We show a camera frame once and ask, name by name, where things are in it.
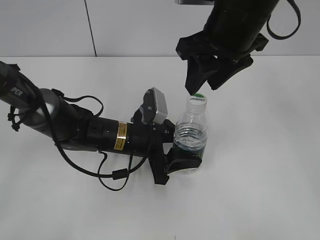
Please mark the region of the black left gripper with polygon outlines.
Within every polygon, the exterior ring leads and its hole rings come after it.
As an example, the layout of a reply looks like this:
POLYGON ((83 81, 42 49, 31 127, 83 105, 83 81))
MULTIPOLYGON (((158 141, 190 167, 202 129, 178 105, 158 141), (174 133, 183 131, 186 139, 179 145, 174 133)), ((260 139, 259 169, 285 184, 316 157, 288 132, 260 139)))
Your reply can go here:
POLYGON ((143 123, 143 114, 138 109, 128 125, 128 142, 126 150, 134 152, 135 156, 142 160, 131 167, 129 173, 138 170, 145 161, 149 162, 154 183, 166 185, 168 174, 197 169, 202 164, 203 149, 185 150, 172 147, 165 156, 163 144, 172 143, 175 124, 165 119, 162 124, 154 122, 143 123))

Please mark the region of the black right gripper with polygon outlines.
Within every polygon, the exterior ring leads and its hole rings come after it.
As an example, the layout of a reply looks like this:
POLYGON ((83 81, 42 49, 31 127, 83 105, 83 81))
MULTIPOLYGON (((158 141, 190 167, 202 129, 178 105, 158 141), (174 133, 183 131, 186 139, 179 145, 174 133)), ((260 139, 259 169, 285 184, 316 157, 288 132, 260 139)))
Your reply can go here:
POLYGON ((202 30, 179 39, 176 52, 187 60, 185 88, 194 95, 207 81, 217 90, 232 76, 250 67, 251 53, 261 52, 269 40, 259 32, 202 30))

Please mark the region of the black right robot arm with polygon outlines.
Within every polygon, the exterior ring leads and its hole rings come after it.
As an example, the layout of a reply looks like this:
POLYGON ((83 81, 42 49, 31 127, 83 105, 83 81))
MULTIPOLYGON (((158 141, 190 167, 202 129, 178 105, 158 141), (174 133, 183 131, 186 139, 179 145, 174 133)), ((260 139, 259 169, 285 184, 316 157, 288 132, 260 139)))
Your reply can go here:
POLYGON ((212 90, 253 64, 251 52, 268 43, 260 31, 276 0, 216 0, 203 30, 179 39, 176 52, 187 61, 185 88, 195 94, 204 83, 212 90))

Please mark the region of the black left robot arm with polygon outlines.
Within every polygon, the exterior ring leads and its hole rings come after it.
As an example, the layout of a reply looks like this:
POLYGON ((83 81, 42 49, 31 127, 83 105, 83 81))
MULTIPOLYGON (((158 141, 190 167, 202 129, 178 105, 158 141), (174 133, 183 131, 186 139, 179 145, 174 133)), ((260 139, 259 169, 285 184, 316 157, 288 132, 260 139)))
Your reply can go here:
POLYGON ((58 151, 76 170, 103 179, 105 175, 86 170, 67 156, 67 151, 115 153, 141 157, 148 161, 154 182, 165 185, 169 175, 197 168, 202 163, 197 153, 163 145, 174 141, 175 125, 168 120, 164 94, 148 89, 142 105, 130 122, 103 118, 100 113, 78 106, 77 98, 68 98, 57 89, 38 88, 24 76, 17 64, 0 64, 0 99, 9 104, 7 115, 13 130, 21 125, 52 138, 58 151))

